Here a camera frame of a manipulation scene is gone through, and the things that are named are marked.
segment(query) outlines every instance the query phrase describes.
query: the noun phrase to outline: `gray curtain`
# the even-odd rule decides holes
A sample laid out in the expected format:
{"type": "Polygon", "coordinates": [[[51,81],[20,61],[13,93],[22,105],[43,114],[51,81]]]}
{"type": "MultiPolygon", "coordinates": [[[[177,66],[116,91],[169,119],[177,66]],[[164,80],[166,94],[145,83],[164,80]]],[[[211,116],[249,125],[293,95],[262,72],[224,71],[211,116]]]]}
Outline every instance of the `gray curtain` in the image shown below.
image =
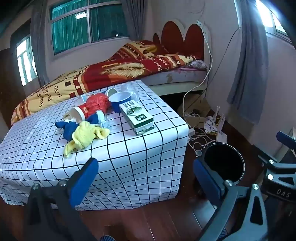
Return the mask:
{"type": "Polygon", "coordinates": [[[147,0],[121,0],[123,13],[132,41],[142,40],[147,12],[147,0]]]}
{"type": "Polygon", "coordinates": [[[40,86],[49,83],[45,64],[45,16],[47,0],[35,0],[31,17],[31,45],[40,86]]]}
{"type": "Polygon", "coordinates": [[[268,46],[256,0],[241,0],[242,47],[227,102],[257,124],[263,110],[268,77],[268,46]]]}
{"type": "Polygon", "coordinates": [[[27,43],[27,54],[28,54],[28,59],[29,59],[29,62],[30,62],[30,72],[31,72],[31,77],[32,77],[32,80],[35,79],[37,77],[35,71],[34,71],[34,68],[33,68],[33,65],[32,65],[32,62],[33,62],[33,51],[32,51],[32,46],[31,46],[31,37],[28,37],[26,39],[26,43],[27,43]]]}

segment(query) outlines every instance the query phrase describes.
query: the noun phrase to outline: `window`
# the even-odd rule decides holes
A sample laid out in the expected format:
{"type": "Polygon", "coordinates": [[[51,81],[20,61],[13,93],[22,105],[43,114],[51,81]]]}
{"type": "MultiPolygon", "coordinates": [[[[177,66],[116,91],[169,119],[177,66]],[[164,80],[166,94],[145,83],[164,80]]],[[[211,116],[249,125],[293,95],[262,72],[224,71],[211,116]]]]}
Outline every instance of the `window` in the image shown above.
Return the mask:
{"type": "Polygon", "coordinates": [[[257,0],[257,8],[260,13],[262,22],[265,26],[266,32],[270,34],[275,34],[281,38],[290,41],[278,18],[260,0],[257,0]]]}
{"type": "Polygon", "coordinates": [[[37,77],[30,36],[17,44],[17,63],[23,86],[37,77]]]}
{"type": "Polygon", "coordinates": [[[72,0],[50,8],[54,55],[110,38],[127,37],[121,6],[115,0],[72,0]]]}

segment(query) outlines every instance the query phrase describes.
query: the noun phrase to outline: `mattress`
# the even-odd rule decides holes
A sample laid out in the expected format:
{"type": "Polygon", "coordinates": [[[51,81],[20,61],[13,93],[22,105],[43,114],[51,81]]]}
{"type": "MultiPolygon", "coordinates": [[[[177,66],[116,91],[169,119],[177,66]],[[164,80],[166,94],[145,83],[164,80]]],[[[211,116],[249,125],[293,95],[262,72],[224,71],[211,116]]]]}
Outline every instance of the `mattress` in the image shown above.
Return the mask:
{"type": "Polygon", "coordinates": [[[207,74],[206,69],[178,68],[171,71],[160,72],[141,78],[141,81],[147,86],[163,85],[181,82],[199,82],[201,83],[207,74]]]}

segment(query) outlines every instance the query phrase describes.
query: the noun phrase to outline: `checkered tablecloth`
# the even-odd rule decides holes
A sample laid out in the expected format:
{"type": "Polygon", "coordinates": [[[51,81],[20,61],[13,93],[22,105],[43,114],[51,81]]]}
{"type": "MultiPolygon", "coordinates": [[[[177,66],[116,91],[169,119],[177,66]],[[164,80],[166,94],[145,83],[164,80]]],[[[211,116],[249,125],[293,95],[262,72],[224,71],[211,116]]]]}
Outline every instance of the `checkered tablecloth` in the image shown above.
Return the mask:
{"type": "MultiPolygon", "coordinates": [[[[48,187],[69,179],[90,157],[99,172],[77,210],[131,209],[174,198],[178,192],[188,125],[140,80],[132,84],[140,104],[153,116],[154,130],[136,136],[121,114],[109,109],[110,135],[63,156],[67,141],[54,123],[77,97],[15,123],[0,145],[0,195],[8,204],[27,202],[31,186],[48,187]]],[[[108,88],[120,90],[121,84],[108,88]]],[[[94,91],[104,92],[107,88],[94,91]]]]}

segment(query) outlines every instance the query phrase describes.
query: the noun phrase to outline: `headboard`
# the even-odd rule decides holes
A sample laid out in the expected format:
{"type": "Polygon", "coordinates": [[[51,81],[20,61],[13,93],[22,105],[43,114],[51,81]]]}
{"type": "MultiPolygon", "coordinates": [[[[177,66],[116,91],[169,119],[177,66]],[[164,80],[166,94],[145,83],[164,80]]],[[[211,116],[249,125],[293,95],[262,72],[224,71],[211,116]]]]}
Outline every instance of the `headboard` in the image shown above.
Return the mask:
{"type": "Polygon", "coordinates": [[[169,53],[196,55],[197,58],[210,66],[210,54],[202,31],[211,49],[210,32],[200,21],[187,28],[178,19],[167,21],[162,29],[161,39],[159,40],[160,34],[155,33],[153,42],[161,43],[169,53]]]}

